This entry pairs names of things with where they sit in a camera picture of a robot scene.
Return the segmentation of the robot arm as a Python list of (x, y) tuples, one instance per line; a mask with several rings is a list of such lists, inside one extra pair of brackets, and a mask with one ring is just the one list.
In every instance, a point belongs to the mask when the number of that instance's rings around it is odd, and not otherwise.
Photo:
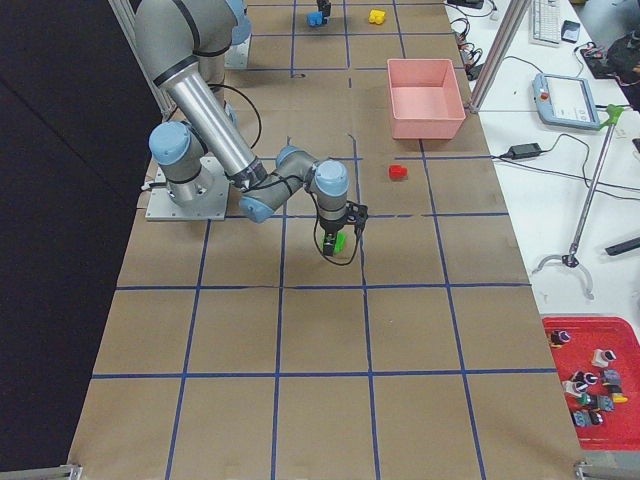
[(305, 190), (315, 206), (318, 252), (330, 260), (340, 231), (347, 225), (360, 237), (367, 208), (347, 198), (349, 174), (343, 163), (318, 160), (294, 147), (284, 147), (276, 168), (267, 172), (242, 137), (230, 113), (203, 79), (200, 63), (218, 65), (230, 47), (251, 34), (243, 1), (143, 1), (135, 13), (135, 47), (144, 71), (185, 115), (166, 122), (149, 136), (149, 148), (161, 167), (177, 203), (203, 196), (211, 183), (201, 157), (212, 154), (225, 177), (242, 193), (239, 207), (262, 223), (297, 191)]

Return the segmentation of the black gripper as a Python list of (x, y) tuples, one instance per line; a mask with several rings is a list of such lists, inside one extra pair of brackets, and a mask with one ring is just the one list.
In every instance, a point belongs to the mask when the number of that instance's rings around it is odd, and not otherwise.
[(354, 227), (357, 235), (361, 234), (368, 220), (368, 207), (364, 204), (347, 200), (343, 207), (337, 210), (327, 210), (318, 207), (318, 217), (321, 228), (324, 230), (322, 240), (322, 254), (333, 256), (335, 253), (336, 234), (345, 226)]

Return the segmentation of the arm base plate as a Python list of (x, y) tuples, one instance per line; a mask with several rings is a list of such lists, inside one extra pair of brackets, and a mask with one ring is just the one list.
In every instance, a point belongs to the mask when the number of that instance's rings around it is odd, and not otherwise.
[(230, 185), (218, 160), (200, 159), (200, 176), (191, 184), (169, 183), (159, 166), (149, 190), (146, 219), (149, 221), (199, 221), (225, 219)]
[(246, 70), (249, 63), (251, 37), (238, 45), (232, 45), (224, 55), (224, 65), (230, 70)]

